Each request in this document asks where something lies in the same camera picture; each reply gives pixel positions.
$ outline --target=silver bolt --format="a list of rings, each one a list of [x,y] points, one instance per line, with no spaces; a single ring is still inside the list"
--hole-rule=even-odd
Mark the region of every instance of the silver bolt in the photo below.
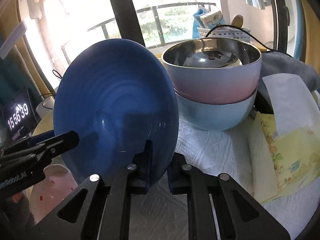
[[[130,171],[134,171],[137,168],[137,165],[135,165],[134,163],[130,163],[127,165],[127,169]]]
[[[192,166],[190,164],[183,164],[182,165],[182,169],[185,171],[190,171],[192,168]]]
[[[91,181],[97,181],[99,179],[99,175],[98,174],[92,174],[89,178]]]
[[[226,174],[226,173],[221,173],[220,174],[220,179],[226,181],[226,180],[230,179],[230,176],[228,174]]]

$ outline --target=black metal railing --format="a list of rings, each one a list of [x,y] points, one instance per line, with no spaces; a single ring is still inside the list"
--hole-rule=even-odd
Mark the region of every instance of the black metal railing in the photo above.
[[[158,30],[158,34],[159,34],[159,38],[160,38],[160,42],[161,44],[159,44],[160,46],[164,46],[166,44],[169,44],[168,42],[166,43],[164,41],[164,35],[163,35],[163,31],[162,31],[162,27],[161,27],[161,23],[160,23],[160,19],[159,19],[159,15],[158,15],[158,9],[161,9],[161,8],[168,8],[168,7],[176,7],[176,6],[187,6],[187,5],[201,5],[202,7],[205,7],[206,5],[209,7],[209,11],[211,11],[211,5],[213,6],[216,6],[216,3],[210,3],[210,2],[183,2],[183,3],[170,3],[170,4],[163,4],[163,5],[157,5],[157,6],[152,6],[152,7],[146,7],[146,8],[143,8],[143,9],[139,9],[139,10],[136,10],[136,13],[142,13],[142,12],[147,12],[147,11],[152,11],[153,13],[153,16],[155,18],[155,22],[156,22],[156,27],[157,27],[157,30]],[[89,31],[92,31],[94,29],[97,29],[97,28],[101,28],[102,31],[103,31],[103,34],[104,34],[104,37],[105,39],[110,39],[109,37],[109,34],[108,34],[108,31],[107,31],[107,27],[106,27],[106,24],[108,23],[111,23],[111,22],[115,22],[116,21],[116,18],[112,18],[112,19],[109,19],[109,20],[106,20],[102,23],[99,23],[91,28],[89,28],[87,30],[87,32]],[[70,59],[68,58],[68,55],[67,55],[67,52],[65,50],[65,45],[68,44],[68,43],[65,43],[61,46],[61,49],[62,49],[62,52],[63,52],[63,55],[65,56],[68,64],[70,64]]]

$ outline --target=basket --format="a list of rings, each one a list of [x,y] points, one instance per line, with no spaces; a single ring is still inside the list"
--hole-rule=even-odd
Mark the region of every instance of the basket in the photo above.
[[[210,29],[204,29],[204,28],[198,28],[200,38],[204,38],[207,33],[210,31]],[[220,37],[220,38],[233,38],[241,41],[245,41],[250,43],[250,36],[238,29],[234,28],[218,28],[215,29],[213,32],[209,35],[210,38]]]

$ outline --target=digital clock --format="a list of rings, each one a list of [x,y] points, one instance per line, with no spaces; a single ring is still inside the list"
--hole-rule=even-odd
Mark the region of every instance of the digital clock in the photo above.
[[[25,137],[36,128],[37,122],[26,87],[19,90],[6,104],[2,115],[12,141]]]

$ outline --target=light blue bowl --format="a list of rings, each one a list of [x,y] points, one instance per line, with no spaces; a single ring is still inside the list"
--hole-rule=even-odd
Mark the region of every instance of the light blue bowl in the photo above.
[[[145,47],[125,39],[98,42],[65,72],[56,95],[54,133],[78,133],[78,147],[62,155],[75,179],[112,176],[153,142],[150,185],[170,165],[179,116],[171,80]]]
[[[226,105],[210,105],[191,101],[176,92],[179,114],[192,125],[203,130],[227,130],[235,127],[249,115],[257,89],[247,99]]]

